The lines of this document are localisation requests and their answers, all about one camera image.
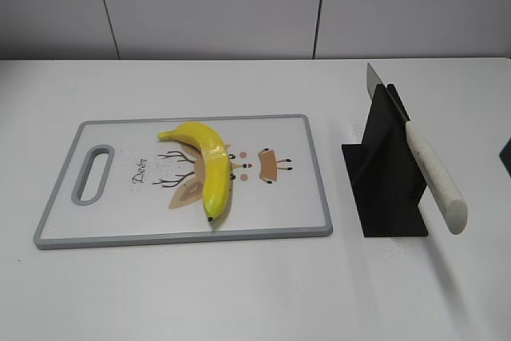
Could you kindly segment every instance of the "white knife handle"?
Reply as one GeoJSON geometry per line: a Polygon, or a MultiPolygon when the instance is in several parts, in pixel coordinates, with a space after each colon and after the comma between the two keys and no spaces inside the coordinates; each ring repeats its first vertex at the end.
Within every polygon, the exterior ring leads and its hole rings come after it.
{"type": "Polygon", "coordinates": [[[468,208],[458,187],[435,151],[411,121],[405,124],[406,141],[450,232],[457,235],[466,226],[468,208]]]}

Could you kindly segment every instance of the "table surface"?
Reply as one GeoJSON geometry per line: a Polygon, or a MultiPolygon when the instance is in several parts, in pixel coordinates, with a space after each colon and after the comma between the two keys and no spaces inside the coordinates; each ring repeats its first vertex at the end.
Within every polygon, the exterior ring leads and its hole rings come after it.
{"type": "Polygon", "coordinates": [[[0,338],[509,339],[511,61],[371,60],[469,205],[451,235],[365,239],[340,145],[361,140],[364,60],[0,62],[0,338]],[[38,251],[85,120],[305,113],[334,232],[310,239],[38,251]]]}

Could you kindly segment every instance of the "kitchen knife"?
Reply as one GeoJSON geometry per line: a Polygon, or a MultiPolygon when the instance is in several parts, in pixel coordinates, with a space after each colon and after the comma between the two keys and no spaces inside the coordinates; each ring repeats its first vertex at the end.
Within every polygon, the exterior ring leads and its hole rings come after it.
{"type": "MultiPolygon", "coordinates": [[[[385,85],[373,67],[367,63],[367,92],[371,99],[378,84],[385,85]]],[[[385,90],[405,123],[406,142],[426,179],[428,187],[430,187],[431,194],[446,221],[447,228],[455,235],[463,232],[468,217],[468,207],[465,199],[463,199],[458,187],[447,172],[445,165],[408,118],[401,101],[396,99],[397,93],[394,92],[395,96],[393,96],[387,87],[385,90]]]]}

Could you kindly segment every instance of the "cutting board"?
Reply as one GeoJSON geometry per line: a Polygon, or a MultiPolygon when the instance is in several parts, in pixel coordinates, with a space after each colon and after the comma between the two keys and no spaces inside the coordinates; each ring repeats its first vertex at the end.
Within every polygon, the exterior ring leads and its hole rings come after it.
{"type": "Polygon", "coordinates": [[[40,249],[88,248],[331,232],[304,115],[86,121],[78,128],[34,243],[40,249]],[[211,126],[228,145],[232,199],[225,214],[211,223],[202,204],[200,153],[157,140],[159,132],[183,121],[211,126]]]}

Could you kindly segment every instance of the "black knife stand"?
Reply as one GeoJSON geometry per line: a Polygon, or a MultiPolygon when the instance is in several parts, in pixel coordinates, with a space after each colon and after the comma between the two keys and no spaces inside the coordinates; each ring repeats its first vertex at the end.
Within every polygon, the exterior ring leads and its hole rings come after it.
{"type": "Polygon", "coordinates": [[[358,216],[364,237],[428,236],[417,206],[426,181],[392,97],[406,116],[395,88],[378,84],[362,144],[342,146],[358,216]]]}

